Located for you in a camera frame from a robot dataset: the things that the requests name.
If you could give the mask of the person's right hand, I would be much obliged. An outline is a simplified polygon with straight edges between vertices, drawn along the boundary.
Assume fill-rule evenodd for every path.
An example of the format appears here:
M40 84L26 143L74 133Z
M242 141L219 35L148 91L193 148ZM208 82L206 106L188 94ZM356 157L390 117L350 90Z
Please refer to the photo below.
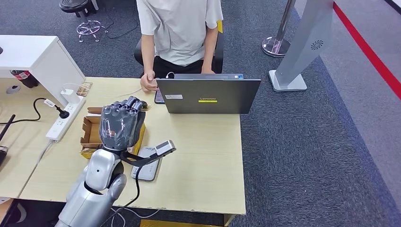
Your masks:
M144 92L151 92L158 90L157 83L155 82L155 72L153 70L147 70L140 78L141 89Z

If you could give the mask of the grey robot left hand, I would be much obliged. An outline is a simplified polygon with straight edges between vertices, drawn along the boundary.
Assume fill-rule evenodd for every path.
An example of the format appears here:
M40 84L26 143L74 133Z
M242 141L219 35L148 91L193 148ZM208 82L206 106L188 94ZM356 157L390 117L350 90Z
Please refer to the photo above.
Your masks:
M102 107L99 136L105 149L126 150L139 140L148 104L134 96Z

